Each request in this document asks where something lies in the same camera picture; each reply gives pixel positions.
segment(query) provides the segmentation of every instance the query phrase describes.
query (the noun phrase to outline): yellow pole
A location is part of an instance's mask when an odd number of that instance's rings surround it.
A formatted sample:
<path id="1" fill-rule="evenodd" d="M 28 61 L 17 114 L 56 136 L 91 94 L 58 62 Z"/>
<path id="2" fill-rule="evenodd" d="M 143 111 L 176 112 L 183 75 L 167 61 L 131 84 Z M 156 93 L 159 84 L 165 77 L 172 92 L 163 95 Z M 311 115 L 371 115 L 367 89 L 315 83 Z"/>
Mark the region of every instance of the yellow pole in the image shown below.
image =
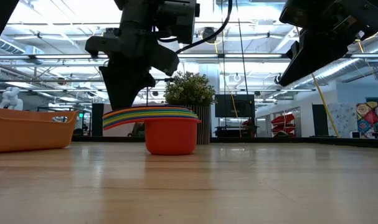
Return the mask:
<path id="1" fill-rule="evenodd" d="M 319 94 L 320 94 L 321 101 L 323 102 L 323 105 L 324 105 L 324 109 L 326 110 L 326 113 L 328 114 L 328 117 L 330 118 L 331 124 L 333 125 L 334 132 L 336 133 L 337 138 L 340 138 L 340 137 L 339 137 L 339 133 L 338 133 L 338 131 L 337 131 L 337 127 L 336 127 L 336 125 L 334 124 L 333 117 L 331 116 L 330 111 L 328 111 L 327 104 L 326 104 L 326 101 L 324 100 L 324 96 L 323 96 L 323 93 L 321 92 L 321 89 L 320 89 L 320 86 L 319 86 L 319 84 L 318 84 L 318 81 L 316 80 L 316 78 L 314 77 L 313 74 L 312 74 L 312 77 L 313 77 L 314 84 L 315 84 L 316 87 L 318 88 L 318 91 L 319 91 Z"/>

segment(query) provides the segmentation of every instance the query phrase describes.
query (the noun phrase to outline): orange basket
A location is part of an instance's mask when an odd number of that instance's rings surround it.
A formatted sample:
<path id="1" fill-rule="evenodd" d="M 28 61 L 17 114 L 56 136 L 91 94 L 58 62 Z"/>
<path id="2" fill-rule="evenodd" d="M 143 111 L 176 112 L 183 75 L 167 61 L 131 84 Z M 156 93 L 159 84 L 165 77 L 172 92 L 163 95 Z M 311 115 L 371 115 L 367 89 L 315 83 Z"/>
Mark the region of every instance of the orange basket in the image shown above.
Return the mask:
<path id="1" fill-rule="evenodd" d="M 0 152 L 60 149 L 71 143 L 78 111 L 31 112 L 0 109 Z M 67 122 L 52 121 L 67 117 Z"/>

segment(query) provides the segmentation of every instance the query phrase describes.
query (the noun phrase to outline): rainbow stacking cups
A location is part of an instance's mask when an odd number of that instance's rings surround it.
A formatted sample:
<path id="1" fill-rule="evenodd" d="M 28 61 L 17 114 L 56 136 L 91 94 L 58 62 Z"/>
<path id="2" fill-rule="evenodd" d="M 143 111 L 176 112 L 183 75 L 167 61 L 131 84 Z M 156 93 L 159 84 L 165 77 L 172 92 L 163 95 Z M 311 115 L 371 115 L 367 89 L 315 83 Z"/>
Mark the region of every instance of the rainbow stacking cups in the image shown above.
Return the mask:
<path id="1" fill-rule="evenodd" d="M 197 144 L 197 115 L 182 106 L 132 107 L 103 116 L 103 129 L 144 122 L 146 148 L 155 155 L 187 155 Z"/>

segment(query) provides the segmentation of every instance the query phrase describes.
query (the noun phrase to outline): potted plant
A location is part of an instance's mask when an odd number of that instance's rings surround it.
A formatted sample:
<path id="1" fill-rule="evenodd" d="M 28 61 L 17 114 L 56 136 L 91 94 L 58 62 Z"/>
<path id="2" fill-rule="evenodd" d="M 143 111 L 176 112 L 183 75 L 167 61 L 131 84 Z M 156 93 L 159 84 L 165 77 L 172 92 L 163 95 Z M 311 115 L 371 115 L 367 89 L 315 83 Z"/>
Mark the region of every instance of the potted plant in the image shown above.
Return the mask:
<path id="1" fill-rule="evenodd" d="M 211 137 L 210 105 L 215 90 L 206 75 L 178 72 L 173 83 L 166 84 L 165 99 L 170 105 L 186 106 L 202 121 L 197 126 L 197 143 L 209 144 Z"/>

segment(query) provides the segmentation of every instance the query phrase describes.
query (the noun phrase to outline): wooden table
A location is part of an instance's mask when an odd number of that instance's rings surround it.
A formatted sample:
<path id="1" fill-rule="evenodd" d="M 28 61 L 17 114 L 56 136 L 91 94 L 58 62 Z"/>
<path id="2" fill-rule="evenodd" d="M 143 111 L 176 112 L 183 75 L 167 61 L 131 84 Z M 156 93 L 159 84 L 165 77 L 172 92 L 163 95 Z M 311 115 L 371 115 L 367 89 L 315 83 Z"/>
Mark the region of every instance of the wooden table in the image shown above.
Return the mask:
<path id="1" fill-rule="evenodd" d="M 378 149 L 143 143 L 0 154 L 0 223 L 378 224 Z"/>

